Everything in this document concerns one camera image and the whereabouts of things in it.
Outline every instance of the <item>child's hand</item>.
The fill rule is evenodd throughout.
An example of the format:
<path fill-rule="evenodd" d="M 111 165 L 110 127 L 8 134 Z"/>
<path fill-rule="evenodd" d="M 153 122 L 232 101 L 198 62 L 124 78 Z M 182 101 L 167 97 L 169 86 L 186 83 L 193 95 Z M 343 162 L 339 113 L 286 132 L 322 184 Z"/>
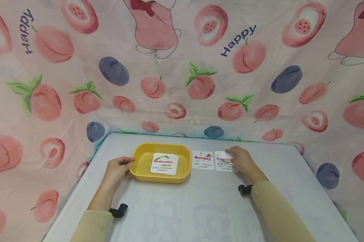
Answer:
<path fill-rule="evenodd" d="M 135 158 L 125 156 L 110 160 L 101 184 L 116 191 L 121 181 L 130 174 L 129 170 L 133 166 L 133 161 Z"/>

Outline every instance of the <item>flash card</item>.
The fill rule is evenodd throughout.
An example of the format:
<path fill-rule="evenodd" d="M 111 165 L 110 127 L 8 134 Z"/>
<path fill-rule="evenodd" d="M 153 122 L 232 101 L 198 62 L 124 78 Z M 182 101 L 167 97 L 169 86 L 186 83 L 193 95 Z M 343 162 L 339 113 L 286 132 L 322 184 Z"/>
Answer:
<path fill-rule="evenodd" d="M 151 173 L 175 176 L 178 167 L 178 156 L 155 153 L 152 158 Z"/>
<path fill-rule="evenodd" d="M 194 150 L 191 160 L 194 169 L 214 170 L 214 157 L 212 152 Z"/>
<path fill-rule="evenodd" d="M 217 171 L 238 172 L 230 161 L 233 158 L 232 155 L 229 155 L 225 151 L 216 151 L 214 155 Z"/>

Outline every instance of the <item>beige sleeve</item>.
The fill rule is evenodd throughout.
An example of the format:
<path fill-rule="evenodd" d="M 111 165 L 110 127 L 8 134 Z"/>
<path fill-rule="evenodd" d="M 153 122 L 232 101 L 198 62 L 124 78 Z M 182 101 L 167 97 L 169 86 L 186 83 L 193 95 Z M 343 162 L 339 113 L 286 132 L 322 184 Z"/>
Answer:
<path fill-rule="evenodd" d="M 112 226 L 113 216 L 107 211 L 87 210 L 70 242 L 104 242 Z"/>
<path fill-rule="evenodd" d="M 254 184 L 251 194 L 275 242 L 315 242 L 302 219 L 271 182 Z"/>

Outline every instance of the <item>black clip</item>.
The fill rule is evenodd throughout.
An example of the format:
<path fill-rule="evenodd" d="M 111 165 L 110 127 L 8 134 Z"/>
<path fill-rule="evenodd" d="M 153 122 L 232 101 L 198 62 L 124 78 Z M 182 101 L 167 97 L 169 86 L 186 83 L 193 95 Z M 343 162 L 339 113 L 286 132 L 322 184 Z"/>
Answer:
<path fill-rule="evenodd" d="M 239 192 L 240 192 L 241 196 L 251 194 L 251 190 L 252 190 L 252 185 L 248 185 L 248 186 L 240 185 L 239 186 Z"/>
<path fill-rule="evenodd" d="M 114 218 L 120 218 L 120 217 L 124 217 L 125 212 L 127 211 L 127 209 L 128 209 L 128 205 L 122 203 L 122 204 L 120 204 L 119 209 L 111 208 L 110 213 L 112 214 L 112 216 Z"/>

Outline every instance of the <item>green leaf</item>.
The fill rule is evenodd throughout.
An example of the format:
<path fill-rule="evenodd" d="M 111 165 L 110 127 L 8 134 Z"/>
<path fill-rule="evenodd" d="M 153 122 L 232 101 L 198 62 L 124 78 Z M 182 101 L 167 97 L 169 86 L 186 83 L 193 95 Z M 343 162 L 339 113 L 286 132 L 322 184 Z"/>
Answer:
<path fill-rule="evenodd" d="M 190 63 L 190 73 L 192 75 L 198 76 L 198 68 L 197 68 L 197 66 L 193 65 L 192 63 Z"/>
<path fill-rule="evenodd" d="M 231 102 L 238 102 L 238 103 L 242 103 L 241 99 L 239 97 L 225 97 L 226 100 L 229 100 Z"/>
<path fill-rule="evenodd" d="M 202 69 L 202 70 L 199 70 L 198 71 L 198 75 L 213 75 L 213 74 L 216 74 L 217 71 L 211 71 L 211 70 L 207 70 L 207 69 Z"/>
<path fill-rule="evenodd" d="M 249 103 L 250 101 L 252 101 L 253 96 L 254 96 L 254 95 L 245 96 L 245 97 L 241 100 L 241 102 L 242 102 L 243 104 L 247 104 L 247 103 Z"/>
<path fill-rule="evenodd" d="M 31 115 L 31 94 L 26 95 L 23 99 L 22 99 L 22 109 L 25 112 L 25 114 L 27 116 Z"/>
<path fill-rule="evenodd" d="M 39 75 L 38 77 L 32 79 L 27 86 L 29 86 L 30 92 L 33 92 L 34 89 L 37 88 L 37 86 L 39 86 L 39 84 L 41 84 L 42 81 L 42 75 Z"/>
<path fill-rule="evenodd" d="M 20 95 L 31 94 L 31 90 L 28 86 L 21 82 L 7 82 L 6 85 L 15 93 Z"/>
<path fill-rule="evenodd" d="M 101 97 L 101 95 L 100 94 L 98 94 L 96 91 L 94 91 L 94 90 L 90 90 L 90 92 L 92 92 L 93 94 L 95 94 L 96 96 L 98 96 L 101 100 L 103 100 L 104 101 L 104 99 Z"/>
<path fill-rule="evenodd" d="M 361 100 L 364 100 L 364 94 L 360 94 L 360 95 L 352 97 L 351 99 L 348 100 L 348 103 L 353 103 L 353 102 L 357 102 L 357 101 L 361 101 Z"/>
<path fill-rule="evenodd" d="M 86 87 L 90 91 L 95 89 L 95 85 L 93 84 L 93 81 L 87 82 Z"/>
<path fill-rule="evenodd" d="M 73 89 L 72 91 L 70 91 L 69 93 L 73 94 L 73 93 L 78 93 L 81 91 L 89 91 L 86 87 L 77 87 L 75 89 Z"/>
<path fill-rule="evenodd" d="M 247 104 L 241 104 L 243 107 L 244 107 L 244 109 L 245 109 L 245 112 L 247 113 L 248 112 L 248 110 L 249 110 L 249 107 L 248 107 L 248 105 Z"/>
<path fill-rule="evenodd" d="M 196 77 L 197 77 L 197 76 L 190 75 L 190 76 L 186 79 L 185 84 L 184 84 L 184 87 L 186 88 L 186 87 L 190 84 L 190 82 L 192 82 L 192 81 L 193 81 Z"/>

